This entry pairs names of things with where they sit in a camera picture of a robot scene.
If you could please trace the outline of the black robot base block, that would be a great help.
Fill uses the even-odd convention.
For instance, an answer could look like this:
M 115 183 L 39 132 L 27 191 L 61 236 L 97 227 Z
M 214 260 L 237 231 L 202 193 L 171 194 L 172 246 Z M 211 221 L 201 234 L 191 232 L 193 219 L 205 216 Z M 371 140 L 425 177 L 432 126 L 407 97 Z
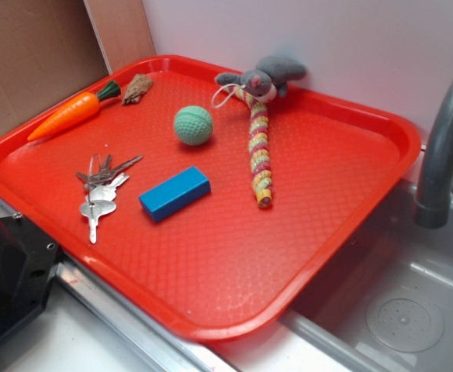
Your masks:
M 27 217 L 0 217 L 0 344 L 45 310 L 60 256 Z

